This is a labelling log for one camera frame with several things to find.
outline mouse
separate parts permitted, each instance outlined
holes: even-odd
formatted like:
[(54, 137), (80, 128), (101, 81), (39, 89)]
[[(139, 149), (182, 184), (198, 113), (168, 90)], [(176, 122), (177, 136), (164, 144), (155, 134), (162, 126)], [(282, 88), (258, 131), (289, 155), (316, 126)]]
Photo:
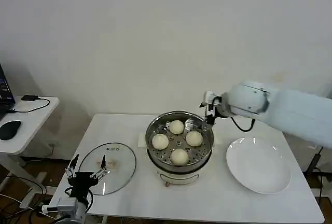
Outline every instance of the mouse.
[(3, 124), (0, 127), (0, 139), (9, 140), (9, 139), (13, 138), (16, 135), (20, 125), (21, 125), (21, 121), (19, 121), (19, 120), (11, 121), (11, 122), (7, 122), (7, 123)]

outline stainless steel pot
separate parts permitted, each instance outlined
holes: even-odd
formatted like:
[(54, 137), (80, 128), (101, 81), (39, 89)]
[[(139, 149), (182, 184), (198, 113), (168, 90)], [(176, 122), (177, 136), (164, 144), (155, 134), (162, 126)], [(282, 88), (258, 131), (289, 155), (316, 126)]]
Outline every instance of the stainless steel pot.
[[(182, 134), (176, 135), (170, 132), (169, 124), (173, 120), (180, 120), (185, 125)], [(202, 145), (192, 147), (187, 144), (186, 135), (190, 131), (202, 134)], [(158, 133), (165, 134), (169, 139), (169, 145), (164, 150), (156, 150), (152, 145), (152, 139)], [(201, 169), (207, 163), (212, 153), (214, 136), (213, 131), (206, 127), (200, 116), (186, 111), (172, 111), (158, 116), (151, 122), (145, 133), (145, 142), (147, 153), (158, 168), (173, 174), (188, 174)], [(188, 153), (187, 165), (177, 166), (172, 163), (171, 154), (176, 149), (183, 149)]]

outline laptop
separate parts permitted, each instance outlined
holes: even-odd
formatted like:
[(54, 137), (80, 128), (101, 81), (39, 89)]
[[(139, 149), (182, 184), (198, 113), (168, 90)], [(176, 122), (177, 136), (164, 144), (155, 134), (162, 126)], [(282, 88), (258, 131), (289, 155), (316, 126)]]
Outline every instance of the laptop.
[(0, 119), (2, 119), (6, 112), (13, 108), (15, 99), (9, 88), (4, 71), (0, 65)]

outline floor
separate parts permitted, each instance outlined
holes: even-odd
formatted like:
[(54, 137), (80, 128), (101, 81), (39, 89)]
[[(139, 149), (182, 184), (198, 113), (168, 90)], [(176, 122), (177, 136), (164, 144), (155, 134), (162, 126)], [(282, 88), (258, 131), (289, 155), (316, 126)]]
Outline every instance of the floor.
[[(48, 175), (44, 180), (45, 185), (57, 186), (64, 174), (64, 168), (68, 165), (68, 161), (63, 160), (49, 160), (45, 159), (43, 161), (31, 161), (25, 166), (25, 169), (36, 176), (41, 171), (48, 171)], [(8, 171), (0, 165), (0, 182), (6, 177)], [(308, 184), (311, 188), (319, 188), (320, 181), (317, 179), (316, 175), (307, 178)], [(2, 194), (9, 195), (17, 200), (22, 200), (28, 191), (28, 186), (21, 180), (16, 178), (11, 178), (2, 190)], [(34, 199), (32, 206), (41, 200), (42, 195), (37, 195)], [(27, 211), (20, 216), (12, 216), (11, 219), (4, 221), (5, 217), (10, 217), (12, 213), (19, 211), (18, 203), (8, 199), (6, 197), (0, 197), (0, 223), (6, 224), (25, 224), (29, 223), (29, 215), (31, 211)], [(321, 210), (325, 216), (325, 223), (332, 224), (332, 205), (328, 198), (321, 199)], [(96, 221), (101, 222), (101, 217), (91, 216), (89, 217), (91, 223), (96, 223)], [(33, 224), (46, 224), (50, 223), (52, 220), (49, 217), (40, 218), (35, 214), (32, 215)], [(108, 217), (107, 223), (121, 224), (120, 217)], [(124, 218), (122, 224), (193, 224), (194, 222), (185, 221), (169, 221), (169, 220), (151, 220), (151, 219), (133, 219)]]

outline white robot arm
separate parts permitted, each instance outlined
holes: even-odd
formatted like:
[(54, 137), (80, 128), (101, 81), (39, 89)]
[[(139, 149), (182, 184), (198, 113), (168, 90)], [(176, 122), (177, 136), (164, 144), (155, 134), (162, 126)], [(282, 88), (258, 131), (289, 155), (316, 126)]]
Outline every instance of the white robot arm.
[(208, 124), (217, 117), (239, 115), (332, 148), (332, 100), (328, 98), (243, 82), (221, 96), (206, 91), (201, 106), (206, 106)]

